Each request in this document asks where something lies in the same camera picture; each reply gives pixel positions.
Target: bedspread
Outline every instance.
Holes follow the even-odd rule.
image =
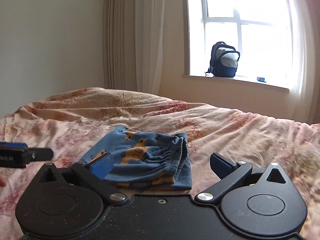
[[[50,147],[56,166],[69,167],[117,125],[164,134],[186,133],[192,196],[219,180],[210,169],[212,152],[234,162],[247,161],[254,167],[280,163],[308,206],[302,236],[320,240],[320,124],[133,91],[88,88],[31,103],[0,119],[0,140]],[[30,163],[25,169],[0,168],[7,183],[0,189],[0,232],[4,239],[22,236],[15,206],[43,163]],[[127,195],[133,193],[121,190]]]

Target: folded clothing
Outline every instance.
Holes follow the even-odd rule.
[[[105,181],[123,187],[191,189],[187,135],[142,132],[117,126],[94,145],[82,160],[89,163],[101,151],[114,158]]]

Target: backpack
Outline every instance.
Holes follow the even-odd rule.
[[[219,41],[212,46],[210,67],[205,74],[212,73],[217,77],[234,77],[238,68],[239,58],[239,51]]]

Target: white window frame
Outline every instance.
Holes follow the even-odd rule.
[[[274,26],[271,23],[266,22],[257,22],[257,21],[246,21],[240,19],[240,14],[236,8],[233,7],[233,17],[209,17],[208,16],[208,4],[207,0],[202,0],[202,14],[203,14],[203,22],[204,22],[204,32],[205,32],[205,24],[207,22],[214,23],[225,23],[232,22],[237,24],[237,32],[238,32],[238,51],[242,54],[242,33],[241,33],[241,24],[258,24],[258,25],[267,25]]]

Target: white sheer curtain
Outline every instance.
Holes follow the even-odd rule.
[[[106,88],[158,94],[164,0],[105,0]]]
[[[320,81],[320,62],[316,61],[319,29],[316,15],[307,0],[289,0],[289,4],[292,15],[293,58],[292,69],[287,74],[290,88],[288,111],[291,119],[295,121],[313,123]]]

